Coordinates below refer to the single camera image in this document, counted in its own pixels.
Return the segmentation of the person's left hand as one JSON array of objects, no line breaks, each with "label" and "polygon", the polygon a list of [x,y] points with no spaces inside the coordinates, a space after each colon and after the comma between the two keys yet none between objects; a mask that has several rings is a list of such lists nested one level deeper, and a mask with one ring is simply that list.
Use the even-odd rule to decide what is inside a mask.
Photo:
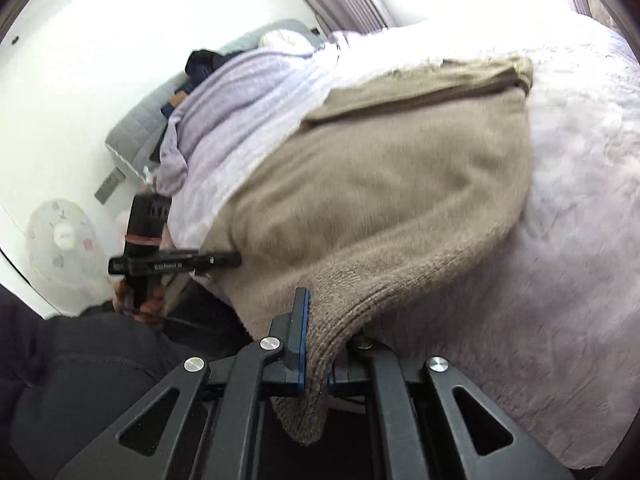
[{"label": "person's left hand", "polygon": [[134,305],[134,292],[127,283],[121,280],[114,284],[114,297],[112,298],[114,311],[131,316],[140,323],[160,326],[162,324],[160,316],[163,314],[165,304],[166,292],[160,283],[157,283],[148,293],[145,302],[137,307]]}]

